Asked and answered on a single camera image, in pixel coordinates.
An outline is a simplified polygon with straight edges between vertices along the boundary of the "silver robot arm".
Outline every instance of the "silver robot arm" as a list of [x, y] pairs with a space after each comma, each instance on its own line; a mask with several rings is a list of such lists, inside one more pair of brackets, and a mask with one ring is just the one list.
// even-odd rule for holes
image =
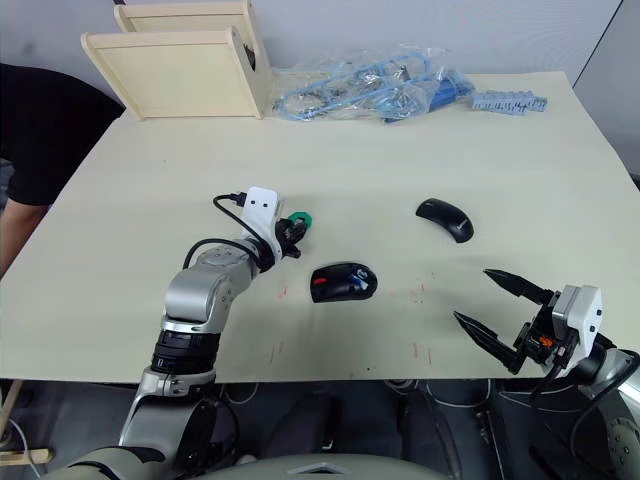
[[[161, 332], [117, 446], [93, 451], [48, 480], [146, 480], [193, 476], [211, 467], [210, 438], [219, 406], [212, 388], [215, 360], [231, 303], [253, 278], [283, 256], [299, 256], [304, 218], [280, 219], [282, 201], [271, 190], [216, 197], [246, 207], [242, 238], [207, 239], [191, 249], [185, 269], [165, 297]], [[190, 256], [205, 243], [191, 267]]]

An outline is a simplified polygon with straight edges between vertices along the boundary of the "green object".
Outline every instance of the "green object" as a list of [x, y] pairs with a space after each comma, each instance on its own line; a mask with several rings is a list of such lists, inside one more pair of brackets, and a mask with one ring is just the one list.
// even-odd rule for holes
[[296, 223], [297, 220], [302, 220], [307, 225], [307, 229], [311, 228], [311, 224], [313, 223], [311, 215], [309, 215], [307, 212], [294, 212], [289, 215], [289, 220], [291, 220], [293, 223]]

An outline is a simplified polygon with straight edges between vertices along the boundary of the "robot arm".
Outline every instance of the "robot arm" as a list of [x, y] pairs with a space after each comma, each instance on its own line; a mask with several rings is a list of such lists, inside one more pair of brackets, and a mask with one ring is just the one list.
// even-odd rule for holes
[[[219, 204], [223, 198], [245, 206], [242, 219]], [[278, 219], [282, 203], [276, 192], [258, 187], [216, 197], [214, 204], [244, 227], [242, 238], [198, 242], [171, 281], [151, 365], [143, 371], [118, 446], [91, 452], [46, 478], [156, 480], [211, 467], [216, 456], [210, 438], [220, 405], [212, 392], [214, 364], [231, 303], [260, 272], [284, 256], [297, 258], [295, 244], [308, 227], [308, 217]], [[206, 243], [218, 245], [189, 266]]]
[[[508, 292], [541, 305], [531, 322], [522, 327], [512, 349], [498, 340], [498, 335], [482, 323], [454, 312], [454, 316], [473, 341], [500, 360], [511, 373], [518, 373], [526, 358], [531, 358], [547, 376], [534, 389], [531, 406], [547, 430], [566, 446], [571, 455], [609, 478], [599, 466], [580, 455], [576, 435], [582, 421], [598, 409], [605, 418], [610, 455], [617, 478], [640, 476], [640, 428], [629, 410], [614, 408], [609, 396], [636, 371], [640, 364], [637, 353], [619, 350], [608, 338], [598, 333], [602, 322], [602, 293], [590, 286], [567, 285], [562, 292], [545, 290], [522, 277], [500, 270], [485, 273]], [[556, 377], [570, 376], [580, 391], [591, 399], [571, 428], [569, 438], [559, 437], [542, 419], [537, 399]], [[638, 411], [631, 401], [628, 407]]]

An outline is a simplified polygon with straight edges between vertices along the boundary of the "person's arm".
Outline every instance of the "person's arm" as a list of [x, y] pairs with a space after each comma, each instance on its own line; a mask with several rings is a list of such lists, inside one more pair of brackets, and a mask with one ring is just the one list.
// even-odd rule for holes
[[0, 278], [47, 213], [46, 205], [24, 205], [7, 200], [0, 216]]

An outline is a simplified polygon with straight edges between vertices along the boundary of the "wooden board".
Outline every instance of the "wooden board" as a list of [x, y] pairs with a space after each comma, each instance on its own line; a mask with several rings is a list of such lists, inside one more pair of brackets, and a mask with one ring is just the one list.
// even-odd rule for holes
[[265, 85], [238, 32], [84, 34], [82, 46], [138, 118], [262, 117]]
[[123, 32], [202, 31], [234, 27], [255, 55], [255, 68], [245, 72], [261, 112], [269, 105], [272, 83], [269, 57], [248, 0], [212, 3], [116, 5], [114, 15]]
[[[53, 458], [53, 451], [48, 448], [37, 448], [29, 450], [31, 460], [36, 465], [49, 463]], [[25, 452], [0, 452], [0, 467], [10, 467], [15, 465], [28, 465], [29, 460]]]

